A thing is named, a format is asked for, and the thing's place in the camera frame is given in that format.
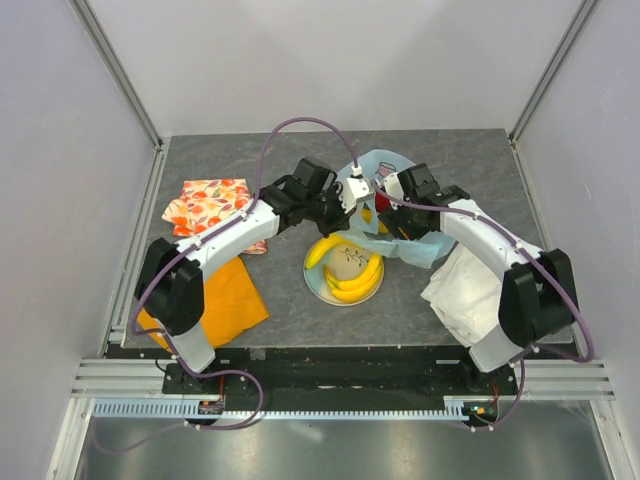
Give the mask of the red apple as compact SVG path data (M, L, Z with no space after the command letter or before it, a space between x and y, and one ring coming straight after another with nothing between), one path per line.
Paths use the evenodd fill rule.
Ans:
M386 197L384 197L384 196L380 195L379 193L377 193L375 195L375 208L376 208L376 211L377 212L383 212L384 210L386 210L389 207L390 207L390 201Z

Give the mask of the single yellow banana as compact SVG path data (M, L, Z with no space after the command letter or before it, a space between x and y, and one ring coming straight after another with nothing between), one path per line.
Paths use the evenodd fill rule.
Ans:
M305 269L314 268L332 248L343 244L349 244L349 241L338 234L321 238L309 249L305 259Z

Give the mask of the light blue plastic bag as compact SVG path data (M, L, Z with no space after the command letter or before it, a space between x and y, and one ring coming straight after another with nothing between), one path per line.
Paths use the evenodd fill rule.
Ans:
M383 149L374 149L359 157L363 175L381 180L391 172L399 172L415 163L401 154ZM455 240L440 232L429 232L417 240L396 239L391 234L379 234L379 221L368 223L362 217L363 207L349 220L349 227L340 232L347 240L387 258L399 258L416 267L429 269L439 259L449 254Z

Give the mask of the yellow banana bunch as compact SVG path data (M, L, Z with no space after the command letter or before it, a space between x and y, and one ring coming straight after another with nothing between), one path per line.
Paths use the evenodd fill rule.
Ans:
M323 267L323 275L334 298L346 304L354 304L366 299L376 290L383 278L383 270L382 256L372 254L365 269L353 279L338 280L328 266Z

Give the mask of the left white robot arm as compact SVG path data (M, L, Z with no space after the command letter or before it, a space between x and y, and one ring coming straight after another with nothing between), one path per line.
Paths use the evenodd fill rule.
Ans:
M205 284L222 266L249 246L270 239L303 221L327 236L348 226L356 209L356 186L311 158L292 174L262 187L239 212L182 242L160 238L148 247L134 291L137 305L160 323L167 343L182 362L185 382L208 393L219 382L215 348L202 317Z

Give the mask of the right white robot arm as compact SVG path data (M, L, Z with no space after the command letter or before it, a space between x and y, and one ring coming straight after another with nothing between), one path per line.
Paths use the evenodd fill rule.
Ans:
M467 392L483 392L494 370L521 356L545 337L582 324L571 260L545 251L501 226L456 185L442 187L424 164L391 173L376 182L376 193L390 201L382 212L388 229L415 238L441 232L465 247L501 282L498 324L468 350L458 368Z

